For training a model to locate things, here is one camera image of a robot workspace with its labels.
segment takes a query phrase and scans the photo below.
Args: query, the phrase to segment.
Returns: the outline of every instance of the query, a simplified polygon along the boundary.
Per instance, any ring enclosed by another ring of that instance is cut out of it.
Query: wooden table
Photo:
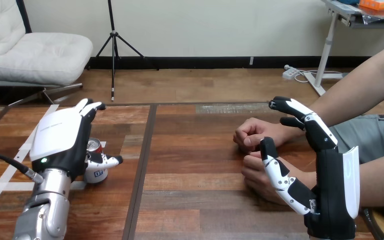
[[[0,109],[0,153],[16,156],[49,106]],[[303,217],[261,200],[243,183],[234,130],[255,117],[277,123],[266,103],[110,105],[91,137],[121,154],[99,185],[70,191],[68,240],[308,239]],[[279,149],[304,171],[315,169],[305,139]],[[27,157],[23,163],[30,165]],[[7,169],[0,161],[0,177]],[[0,240],[11,239],[31,191],[16,172],[0,192]],[[359,217],[357,239],[373,239]]]

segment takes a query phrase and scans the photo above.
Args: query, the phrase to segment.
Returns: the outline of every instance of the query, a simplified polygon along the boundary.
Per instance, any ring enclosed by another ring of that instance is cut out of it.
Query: chair leg
[[[72,84],[72,85],[68,85],[68,86],[63,86],[63,87],[55,87],[55,88],[51,88],[51,89],[44,89],[40,92],[37,92],[33,95],[30,95],[26,98],[23,98],[21,100],[18,100],[16,102],[13,102],[11,104],[8,105],[8,107],[14,107],[14,106],[17,106],[17,105],[21,105],[21,104],[25,104],[25,103],[28,103],[30,101],[33,101],[33,100],[36,100],[36,99],[40,99],[41,97],[45,98],[49,104],[54,104],[54,102],[52,101],[52,99],[50,98],[50,95],[52,94],[56,94],[56,93],[60,93],[60,92],[63,92],[63,91],[67,91],[67,90],[71,90],[71,89],[76,89],[76,88],[83,88],[83,84],[82,83],[76,83],[76,84]]]
[[[71,84],[71,85],[68,85],[68,86],[62,86],[62,87],[56,87],[56,88],[51,88],[51,89],[45,89],[45,93],[47,95],[52,95],[52,94],[55,94],[55,93],[60,93],[60,92],[63,92],[63,91],[67,91],[67,90],[70,90],[70,89],[76,89],[76,88],[83,88],[83,84],[82,83],[76,83],[76,84]]]
[[[47,100],[47,102],[48,102],[49,104],[51,104],[51,105],[54,104],[54,102],[52,101],[52,99],[48,96],[46,88],[45,88],[45,90],[42,91],[42,96],[43,96],[43,98],[45,98],[45,99]]]
[[[33,101],[33,100],[36,100],[36,99],[39,99],[40,98],[40,94],[43,93],[43,91],[40,91],[40,92],[37,92],[33,95],[30,95],[28,97],[25,97],[23,99],[20,99],[16,102],[13,102],[11,104],[8,105],[8,107],[14,107],[14,106],[17,106],[17,105],[21,105],[21,104],[25,104],[25,103],[28,103],[30,101]]]

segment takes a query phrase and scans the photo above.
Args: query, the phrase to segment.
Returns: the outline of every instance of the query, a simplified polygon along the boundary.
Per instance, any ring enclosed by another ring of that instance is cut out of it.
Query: robotic hand
[[[87,152],[92,121],[106,107],[91,99],[42,118],[30,150],[34,188],[18,217],[13,240],[62,240],[67,231],[70,185],[86,171],[105,171],[121,156]]]
[[[309,189],[278,160],[275,143],[265,137],[260,142],[261,159],[271,185],[298,214],[304,215],[307,232],[316,239],[355,238],[354,219],[360,204],[359,150],[353,147],[339,153],[338,140],[313,111],[298,101],[275,97],[269,107],[295,117],[282,117],[280,123],[306,131],[316,152],[317,184]]]

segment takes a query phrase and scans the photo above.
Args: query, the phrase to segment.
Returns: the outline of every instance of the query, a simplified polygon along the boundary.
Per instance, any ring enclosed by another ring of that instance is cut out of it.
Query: tripod stand
[[[99,50],[98,54],[96,55],[96,58],[98,58],[104,50],[104,48],[107,46],[108,42],[112,39],[112,83],[111,83],[111,101],[114,101],[114,77],[116,75],[116,63],[121,59],[119,56],[119,50],[117,48],[117,38],[119,38],[123,43],[125,43],[129,48],[131,48],[135,53],[137,53],[143,60],[145,60],[147,63],[149,63],[153,69],[155,70],[160,70],[157,68],[152,62],[150,62],[146,57],[144,57],[138,50],[136,50],[132,45],[130,45],[126,40],[124,40],[118,32],[116,32],[115,27],[114,27],[114,19],[113,19],[113,7],[111,5],[111,0],[108,0],[108,10],[109,10],[109,20],[111,21],[111,30],[112,32],[109,34],[108,39],[106,42],[103,44],[102,48]]]

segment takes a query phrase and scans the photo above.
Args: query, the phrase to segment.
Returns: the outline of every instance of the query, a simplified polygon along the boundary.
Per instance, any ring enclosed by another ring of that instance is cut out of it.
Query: standing desk
[[[352,29],[384,29],[384,20],[365,23],[362,15],[364,12],[352,5],[343,4],[336,0],[322,0],[328,8],[328,13],[332,16],[330,22],[329,33],[327,34],[324,43],[321,60],[318,65],[316,77],[310,73],[305,72],[304,76],[318,93],[319,96],[323,95],[326,91],[322,87],[322,79],[342,79],[347,73],[325,73],[326,62],[328,61],[329,53],[334,39],[335,28],[337,22],[343,23],[345,26]]]

